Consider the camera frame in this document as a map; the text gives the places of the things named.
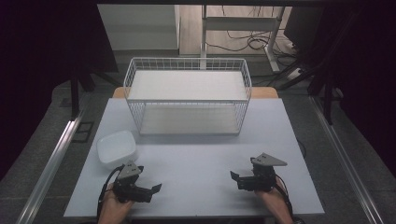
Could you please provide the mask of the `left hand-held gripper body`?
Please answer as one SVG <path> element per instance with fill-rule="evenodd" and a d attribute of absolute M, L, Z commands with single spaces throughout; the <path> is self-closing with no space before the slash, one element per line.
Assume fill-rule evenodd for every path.
<path fill-rule="evenodd" d="M 146 203 L 146 190 L 139 188 L 135 182 L 143 172 L 143 166 L 137 166 L 129 161 L 120 171 L 113 184 L 113 192 L 120 203 L 128 201 Z"/>

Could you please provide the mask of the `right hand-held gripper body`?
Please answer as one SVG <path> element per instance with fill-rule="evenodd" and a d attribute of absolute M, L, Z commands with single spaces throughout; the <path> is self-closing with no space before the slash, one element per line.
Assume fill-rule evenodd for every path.
<path fill-rule="evenodd" d="M 247 178 L 248 190 L 270 191 L 276 185 L 275 166 L 287 166 L 285 161 L 262 153 L 256 158 L 251 158 L 253 176 Z"/>

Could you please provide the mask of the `person's left hand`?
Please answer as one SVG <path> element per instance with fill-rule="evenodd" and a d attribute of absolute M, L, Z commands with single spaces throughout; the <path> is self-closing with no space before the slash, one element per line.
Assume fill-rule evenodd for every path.
<path fill-rule="evenodd" d="M 97 224 L 121 224 L 129 214 L 133 201 L 120 203 L 113 191 L 113 185 L 106 188 Z"/>

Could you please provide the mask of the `white square bowl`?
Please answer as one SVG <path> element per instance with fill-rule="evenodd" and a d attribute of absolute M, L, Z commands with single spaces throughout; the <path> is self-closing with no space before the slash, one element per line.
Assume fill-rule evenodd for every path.
<path fill-rule="evenodd" d="M 99 161 L 108 169 L 138 157 L 134 136 L 130 131 L 106 135 L 96 143 Z"/>

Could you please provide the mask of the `grey table board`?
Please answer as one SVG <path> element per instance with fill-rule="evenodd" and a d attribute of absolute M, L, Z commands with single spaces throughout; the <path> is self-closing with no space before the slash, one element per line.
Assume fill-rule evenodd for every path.
<path fill-rule="evenodd" d="M 240 190 L 231 174 L 250 175 L 251 158 L 262 153 L 284 161 L 276 173 L 285 181 L 297 215 L 323 211 L 283 102 L 250 101 L 237 136 L 135 137 L 137 164 L 144 171 L 136 184 L 160 185 L 150 203 L 136 203 L 133 218 L 257 217 L 266 215 L 257 196 Z"/>

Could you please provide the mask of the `wooden table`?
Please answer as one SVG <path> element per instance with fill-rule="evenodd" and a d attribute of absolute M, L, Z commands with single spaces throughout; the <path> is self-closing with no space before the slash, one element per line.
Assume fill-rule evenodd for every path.
<path fill-rule="evenodd" d="M 123 98 L 123 87 L 118 87 L 113 92 L 113 98 Z M 252 99 L 277 99 L 278 94 L 276 89 L 272 87 L 253 87 L 251 91 Z"/>

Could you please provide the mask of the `black metal stand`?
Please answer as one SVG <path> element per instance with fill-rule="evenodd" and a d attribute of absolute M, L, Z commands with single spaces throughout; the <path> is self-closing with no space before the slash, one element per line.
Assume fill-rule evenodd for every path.
<path fill-rule="evenodd" d="M 71 91 L 71 120 L 75 120 L 80 112 L 79 109 L 79 91 L 78 86 L 81 86 L 84 91 L 92 92 L 95 89 L 95 84 L 92 79 L 92 74 L 98 76 L 104 81 L 112 84 L 115 87 L 120 87 L 121 83 L 114 77 L 107 73 L 95 69 L 93 67 L 83 68 L 81 71 L 74 71 L 70 75 L 70 91 Z"/>
<path fill-rule="evenodd" d="M 323 115 L 329 125 L 332 125 L 332 87 L 332 74 L 330 72 L 323 72 L 315 75 L 307 89 L 309 95 L 318 95 L 321 90 L 324 90 Z"/>

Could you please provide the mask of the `white power strip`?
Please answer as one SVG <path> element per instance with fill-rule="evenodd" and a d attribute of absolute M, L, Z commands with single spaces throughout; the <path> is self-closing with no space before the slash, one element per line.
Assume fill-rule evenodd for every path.
<path fill-rule="evenodd" d="M 298 77 L 304 70 L 301 68 L 296 68 L 294 71 L 292 71 L 288 76 L 287 79 L 292 80 Z"/>

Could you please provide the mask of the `white cabinet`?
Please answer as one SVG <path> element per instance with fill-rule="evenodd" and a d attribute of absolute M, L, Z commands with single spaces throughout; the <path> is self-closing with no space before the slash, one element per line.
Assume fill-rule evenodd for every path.
<path fill-rule="evenodd" d="M 179 5 L 97 6 L 113 50 L 179 49 Z"/>

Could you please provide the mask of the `aluminium rail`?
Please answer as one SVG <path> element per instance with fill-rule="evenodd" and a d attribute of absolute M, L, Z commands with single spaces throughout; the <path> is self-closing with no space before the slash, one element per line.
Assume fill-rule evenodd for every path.
<path fill-rule="evenodd" d="M 57 142 L 56 147 L 53 149 L 40 177 L 38 178 L 31 195 L 22 208 L 16 224 L 33 223 L 35 216 L 43 203 L 48 190 L 50 189 L 50 185 L 59 170 L 64 159 L 64 155 L 72 142 L 73 136 L 78 129 L 82 116 L 83 112 L 80 111 L 75 117 L 67 122 L 64 131 Z"/>
<path fill-rule="evenodd" d="M 335 151 L 335 154 L 337 155 L 337 158 L 346 174 L 346 178 L 353 188 L 368 221 L 370 224 L 385 224 L 384 218 L 381 217 L 372 195 L 363 184 L 361 177 L 355 169 L 351 159 L 347 155 L 346 149 L 344 148 L 344 145 L 342 144 L 337 132 L 329 123 L 329 121 L 326 120 L 323 114 L 324 108 L 321 105 L 320 100 L 316 97 L 309 96 L 309 101 L 314 107 L 319 122 L 323 127 L 323 130 L 326 133 L 332 148 Z"/>

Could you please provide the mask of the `white metal desk frame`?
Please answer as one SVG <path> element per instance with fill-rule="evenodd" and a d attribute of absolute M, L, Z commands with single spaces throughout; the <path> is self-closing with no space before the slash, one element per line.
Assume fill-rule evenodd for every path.
<path fill-rule="evenodd" d="M 280 69 L 274 54 L 274 45 L 280 24 L 283 19 L 285 7 L 281 7 L 277 15 L 271 18 L 244 18 L 244 17 L 208 17 L 207 6 L 202 5 L 202 43 L 200 57 L 206 57 L 206 33 L 208 31 L 260 31 L 270 32 L 269 41 L 264 47 L 268 62 L 274 73 Z"/>

